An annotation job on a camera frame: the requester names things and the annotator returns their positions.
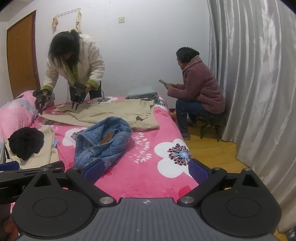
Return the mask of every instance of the green cuff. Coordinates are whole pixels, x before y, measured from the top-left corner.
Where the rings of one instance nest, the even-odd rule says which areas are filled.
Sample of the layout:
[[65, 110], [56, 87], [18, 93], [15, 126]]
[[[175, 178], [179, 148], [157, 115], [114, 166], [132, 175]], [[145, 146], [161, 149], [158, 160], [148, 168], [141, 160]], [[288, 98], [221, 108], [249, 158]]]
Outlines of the green cuff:
[[95, 81], [95, 80], [92, 80], [92, 79], [89, 79], [87, 84], [91, 85], [95, 89], [97, 89], [99, 87], [99, 83], [97, 81]]
[[49, 85], [44, 85], [41, 89], [42, 89], [42, 90], [47, 90], [47, 91], [49, 91], [50, 93], [52, 93], [52, 91], [53, 91], [53, 88], [50, 87]]

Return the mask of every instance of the light switch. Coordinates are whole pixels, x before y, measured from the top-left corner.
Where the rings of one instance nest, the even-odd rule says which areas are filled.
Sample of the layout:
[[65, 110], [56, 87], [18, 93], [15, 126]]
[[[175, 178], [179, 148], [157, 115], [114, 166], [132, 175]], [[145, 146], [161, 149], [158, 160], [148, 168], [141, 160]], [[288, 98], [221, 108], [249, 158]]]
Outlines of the light switch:
[[125, 18], [124, 17], [119, 17], [118, 18], [118, 23], [124, 23], [125, 22]]

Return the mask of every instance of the brown door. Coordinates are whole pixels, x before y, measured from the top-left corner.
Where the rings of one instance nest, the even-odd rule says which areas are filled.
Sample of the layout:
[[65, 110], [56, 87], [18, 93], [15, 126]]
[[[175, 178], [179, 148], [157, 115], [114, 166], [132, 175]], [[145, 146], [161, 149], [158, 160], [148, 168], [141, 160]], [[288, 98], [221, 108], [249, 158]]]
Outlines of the brown door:
[[35, 51], [36, 11], [7, 30], [7, 63], [13, 98], [40, 89]]

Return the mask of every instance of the door frame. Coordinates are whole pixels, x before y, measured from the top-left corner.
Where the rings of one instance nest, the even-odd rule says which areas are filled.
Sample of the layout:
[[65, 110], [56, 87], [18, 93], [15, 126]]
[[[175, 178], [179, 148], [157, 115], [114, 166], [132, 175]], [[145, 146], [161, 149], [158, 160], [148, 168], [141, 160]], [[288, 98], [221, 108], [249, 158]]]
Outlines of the door frame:
[[37, 58], [36, 58], [36, 46], [35, 46], [35, 24], [36, 24], [36, 10], [29, 13], [25, 17], [23, 17], [21, 20], [17, 21], [14, 25], [9, 27], [7, 29], [7, 34], [6, 34], [6, 55], [7, 55], [7, 37], [8, 37], [8, 32], [17, 24], [21, 23], [24, 19], [26, 19], [29, 16], [33, 16], [33, 21], [32, 21], [32, 56], [33, 56], [33, 65], [34, 65], [34, 76], [36, 80], [36, 85], [40, 89], [40, 80], [39, 80], [39, 74], [38, 74], [38, 67], [37, 67]]

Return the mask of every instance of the beige pants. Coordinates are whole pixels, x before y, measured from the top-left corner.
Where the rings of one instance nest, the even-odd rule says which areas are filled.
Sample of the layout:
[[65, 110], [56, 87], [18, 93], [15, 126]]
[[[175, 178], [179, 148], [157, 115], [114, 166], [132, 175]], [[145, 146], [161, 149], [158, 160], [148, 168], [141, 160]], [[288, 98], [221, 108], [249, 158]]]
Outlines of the beige pants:
[[52, 142], [55, 140], [55, 134], [52, 132], [50, 126], [44, 126], [39, 129], [44, 134], [44, 145], [39, 153], [33, 155], [24, 161], [12, 153], [9, 147], [9, 141], [6, 140], [5, 146], [9, 153], [10, 159], [6, 162], [17, 161], [20, 164], [20, 169], [38, 168], [59, 160], [59, 154], [56, 148], [52, 147]]
[[74, 126], [90, 127], [110, 116], [124, 119], [136, 131], [159, 128], [154, 118], [154, 101], [119, 100], [107, 103], [81, 104], [77, 110], [71, 104], [58, 108], [59, 115], [43, 114], [42, 117]]

